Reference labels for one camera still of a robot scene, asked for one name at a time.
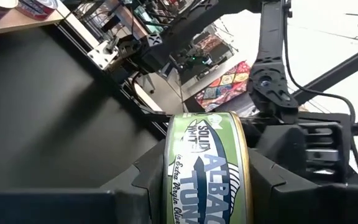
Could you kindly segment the green albacore tuna can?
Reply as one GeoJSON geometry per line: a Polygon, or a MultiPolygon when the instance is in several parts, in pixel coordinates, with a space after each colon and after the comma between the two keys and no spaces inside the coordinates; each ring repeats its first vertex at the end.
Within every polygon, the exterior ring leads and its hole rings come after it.
{"type": "Polygon", "coordinates": [[[238,115],[170,119],[162,202],[163,224],[254,224],[249,150],[238,115]]]}

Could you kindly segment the white metal corner bracket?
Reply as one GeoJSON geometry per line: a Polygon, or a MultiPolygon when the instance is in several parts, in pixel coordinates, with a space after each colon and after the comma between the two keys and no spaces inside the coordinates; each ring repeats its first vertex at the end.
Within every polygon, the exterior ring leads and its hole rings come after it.
{"type": "Polygon", "coordinates": [[[110,64],[118,58],[117,43],[113,40],[105,40],[87,53],[88,58],[101,70],[106,70],[110,64]]]}

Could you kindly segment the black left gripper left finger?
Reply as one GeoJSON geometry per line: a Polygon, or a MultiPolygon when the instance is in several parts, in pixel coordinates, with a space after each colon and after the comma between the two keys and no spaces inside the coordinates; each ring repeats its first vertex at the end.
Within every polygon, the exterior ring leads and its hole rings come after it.
{"type": "Polygon", "coordinates": [[[161,224],[165,141],[98,189],[0,192],[0,224],[161,224]]]}

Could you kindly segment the black table edge rail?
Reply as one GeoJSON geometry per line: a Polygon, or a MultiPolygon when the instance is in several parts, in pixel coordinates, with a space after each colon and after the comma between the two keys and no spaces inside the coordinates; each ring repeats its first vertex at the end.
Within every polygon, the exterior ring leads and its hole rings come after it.
{"type": "Polygon", "coordinates": [[[59,22],[57,29],[62,33],[61,42],[65,48],[91,74],[103,87],[109,89],[113,98],[118,100],[128,112],[143,126],[145,126],[157,139],[163,139],[167,135],[170,116],[149,97],[140,87],[134,87],[130,81],[116,82],[112,72],[100,69],[86,55],[90,49],[84,37],[68,22],[59,22]]]}

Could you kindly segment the wooden background desk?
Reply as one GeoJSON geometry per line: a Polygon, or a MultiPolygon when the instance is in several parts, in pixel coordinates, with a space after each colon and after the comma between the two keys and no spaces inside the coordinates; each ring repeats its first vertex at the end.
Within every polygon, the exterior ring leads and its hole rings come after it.
{"type": "Polygon", "coordinates": [[[103,32],[107,32],[114,26],[121,24],[123,27],[128,28],[136,39],[141,39],[149,34],[136,18],[132,9],[132,0],[105,0],[104,4],[108,7],[107,15],[114,16],[102,26],[101,30],[103,32]]]}

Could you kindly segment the red seafood can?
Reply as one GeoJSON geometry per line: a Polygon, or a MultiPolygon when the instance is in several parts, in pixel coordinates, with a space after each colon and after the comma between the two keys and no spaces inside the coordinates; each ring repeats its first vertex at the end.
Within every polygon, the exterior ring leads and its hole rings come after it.
{"type": "Polygon", "coordinates": [[[16,9],[27,17],[44,21],[57,7],[57,0],[18,0],[16,9]]]}

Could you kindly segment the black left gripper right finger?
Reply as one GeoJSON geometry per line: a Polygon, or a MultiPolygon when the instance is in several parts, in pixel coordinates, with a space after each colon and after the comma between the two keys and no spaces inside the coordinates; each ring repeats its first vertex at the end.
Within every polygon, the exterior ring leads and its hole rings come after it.
{"type": "Polygon", "coordinates": [[[358,224],[358,185],[318,185],[249,152],[254,224],[358,224]]]}

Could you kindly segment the colourful patchwork cloth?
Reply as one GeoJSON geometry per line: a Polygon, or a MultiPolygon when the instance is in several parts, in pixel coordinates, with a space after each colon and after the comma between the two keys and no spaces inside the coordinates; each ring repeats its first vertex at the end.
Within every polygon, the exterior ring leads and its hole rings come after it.
{"type": "Polygon", "coordinates": [[[207,112],[221,106],[246,91],[250,65],[239,62],[221,77],[215,79],[204,90],[195,95],[196,102],[207,112]]]}

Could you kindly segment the white wooden shelf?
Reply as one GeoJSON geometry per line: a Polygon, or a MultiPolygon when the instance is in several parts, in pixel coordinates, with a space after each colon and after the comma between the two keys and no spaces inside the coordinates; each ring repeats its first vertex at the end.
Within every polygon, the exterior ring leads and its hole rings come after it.
{"type": "Polygon", "coordinates": [[[69,25],[69,28],[74,29],[86,44],[90,45],[92,49],[96,48],[99,45],[99,41],[70,12],[64,3],[62,3],[60,0],[57,0],[57,3],[57,10],[44,21],[37,21],[27,17],[16,9],[11,10],[0,20],[0,34],[16,30],[30,29],[33,27],[41,27],[50,24],[57,24],[58,22],[64,20],[69,25]]]}

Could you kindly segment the black rig frame strut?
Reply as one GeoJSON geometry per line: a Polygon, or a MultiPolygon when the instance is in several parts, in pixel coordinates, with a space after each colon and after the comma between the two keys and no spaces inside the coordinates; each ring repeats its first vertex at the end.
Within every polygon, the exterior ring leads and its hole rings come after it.
{"type": "Polygon", "coordinates": [[[307,90],[324,92],[358,72],[358,53],[336,65],[304,86],[307,90]]]}

